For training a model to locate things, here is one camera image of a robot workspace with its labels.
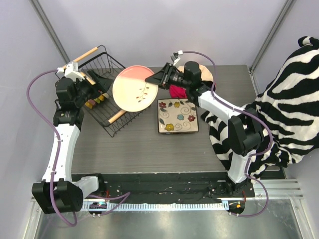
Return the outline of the cream round plate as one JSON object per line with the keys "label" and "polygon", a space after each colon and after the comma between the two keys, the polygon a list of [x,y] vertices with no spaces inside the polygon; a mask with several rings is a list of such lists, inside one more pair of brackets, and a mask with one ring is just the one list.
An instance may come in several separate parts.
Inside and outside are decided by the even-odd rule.
{"label": "cream round plate", "polygon": [[127,112],[139,112],[156,99],[158,86],[147,83],[146,78],[154,72],[141,65],[125,68],[114,80],[112,93],[115,103]]}

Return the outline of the cream flower square plate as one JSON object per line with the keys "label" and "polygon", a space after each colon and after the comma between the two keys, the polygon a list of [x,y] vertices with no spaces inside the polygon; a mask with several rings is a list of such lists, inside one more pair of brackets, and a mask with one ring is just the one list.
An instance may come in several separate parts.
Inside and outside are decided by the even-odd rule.
{"label": "cream flower square plate", "polygon": [[188,99],[160,99],[157,105],[159,133],[180,134],[199,131],[196,105]]}

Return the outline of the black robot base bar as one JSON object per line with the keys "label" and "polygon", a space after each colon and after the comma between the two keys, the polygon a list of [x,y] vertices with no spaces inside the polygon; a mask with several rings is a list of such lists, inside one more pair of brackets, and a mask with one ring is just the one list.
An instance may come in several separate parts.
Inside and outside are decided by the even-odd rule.
{"label": "black robot base bar", "polygon": [[255,197],[253,185],[245,180],[233,184],[225,172],[114,173],[99,174],[96,196],[115,198],[129,193],[129,204],[219,203],[223,198]]}

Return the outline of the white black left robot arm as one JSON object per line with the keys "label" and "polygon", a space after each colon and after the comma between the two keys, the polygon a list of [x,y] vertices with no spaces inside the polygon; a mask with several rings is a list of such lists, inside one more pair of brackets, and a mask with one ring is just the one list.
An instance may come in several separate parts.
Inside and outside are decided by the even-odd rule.
{"label": "white black left robot arm", "polygon": [[46,121],[54,131],[54,143],[48,167],[31,190],[45,214],[78,212],[90,194],[96,199],[105,195],[107,186],[100,173],[73,182],[71,167],[84,118],[82,108],[88,100],[107,92],[111,84],[112,79],[92,69],[83,80],[64,76],[55,83],[56,110],[53,119]]}

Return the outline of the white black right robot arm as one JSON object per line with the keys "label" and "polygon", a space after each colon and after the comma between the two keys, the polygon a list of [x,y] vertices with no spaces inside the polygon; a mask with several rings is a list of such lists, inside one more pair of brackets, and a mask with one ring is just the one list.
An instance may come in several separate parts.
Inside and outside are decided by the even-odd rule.
{"label": "white black right robot arm", "polygon": [[215,94],[213,83],[202,80],[200,66],[194,61],[186,62],[183,71],[166,63],[160,71],[147,77],[145,81],[161,89],[168,89],[172,85],[183,87],[191,103],[213,113],[227,125],[227,139],[233,154],[225,191],[229,196],[238,196],[249,181],[248,157],[256,153],[264,140],[258,114],[253,110],[246,111],[237,107]]}

